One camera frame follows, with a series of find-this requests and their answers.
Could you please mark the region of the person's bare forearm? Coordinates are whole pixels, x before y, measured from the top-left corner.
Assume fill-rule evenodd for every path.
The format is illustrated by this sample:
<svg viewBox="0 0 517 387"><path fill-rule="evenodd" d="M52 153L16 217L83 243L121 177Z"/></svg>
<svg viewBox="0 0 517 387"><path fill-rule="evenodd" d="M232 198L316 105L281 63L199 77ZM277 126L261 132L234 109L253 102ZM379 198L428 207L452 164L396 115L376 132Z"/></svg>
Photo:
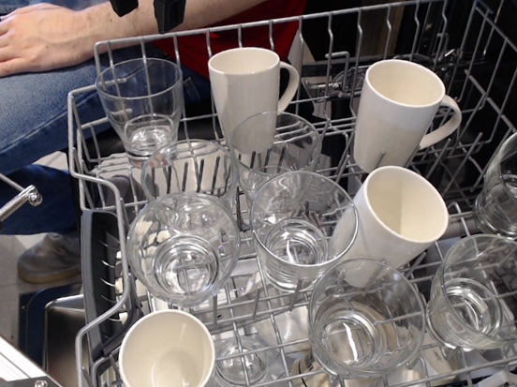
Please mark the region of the person's bare forearm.
<svg viewBox="0 0 517 387"><path fill-rule="evenodd" d="M266 1L187 0L185 22L181 28L187 30L210 26ZM158 27L153 0L139 0L139 4L139 7L122 17L113 12L109 4L98 4L76 11L71 24L77 31L72 33L71 43L67 47L70 54L67 61L79 63L90 58L97 41L156 34Z"/></svg>

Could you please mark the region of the person's bare hand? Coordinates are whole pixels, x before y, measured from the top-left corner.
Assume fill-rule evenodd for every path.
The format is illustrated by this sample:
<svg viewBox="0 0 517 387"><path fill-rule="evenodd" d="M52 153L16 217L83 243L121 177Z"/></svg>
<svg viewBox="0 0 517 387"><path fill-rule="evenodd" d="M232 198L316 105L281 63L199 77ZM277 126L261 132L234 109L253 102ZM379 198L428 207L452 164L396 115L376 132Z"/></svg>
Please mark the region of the person's bare hand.
<svg viewBox="0 0 517 387"><path fill-rule="evenodd" d="M0 78L76 66L92 49L85 19L70 8L36 4L0 19Z"/></svg>

